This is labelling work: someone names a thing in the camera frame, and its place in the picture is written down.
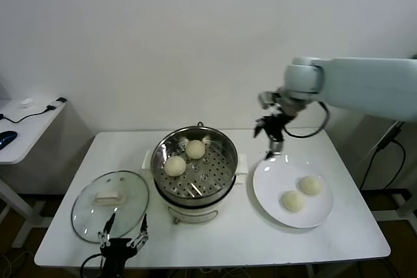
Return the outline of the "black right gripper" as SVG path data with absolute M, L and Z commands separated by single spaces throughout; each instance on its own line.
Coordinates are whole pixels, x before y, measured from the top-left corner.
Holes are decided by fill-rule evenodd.
M 266 160 L 281 155 L 283 150 L 282 131 L 291 121 L 292 117 L 284 113 L 263 116 L 262 118 L 256 120 L 253 136 L 257 137 L 264 130 L 270 139 L 265 156 Z

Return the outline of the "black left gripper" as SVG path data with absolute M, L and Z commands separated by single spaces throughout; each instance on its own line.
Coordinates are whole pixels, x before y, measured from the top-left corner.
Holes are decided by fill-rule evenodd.
M 113 212 L 106 221 L 104 228 L 98 232 L 100 251 L 104 257 L 104 265 L 100 277 L 104 278 L 122 277 L 127 260 L 136 256 L 136 248 L 142 248 L 149 239 L 147 214 L 143 216 L 139 233 L 135 238 L 131 240 L 129 238 L 109 239 L 115 216 L 116 213 Z

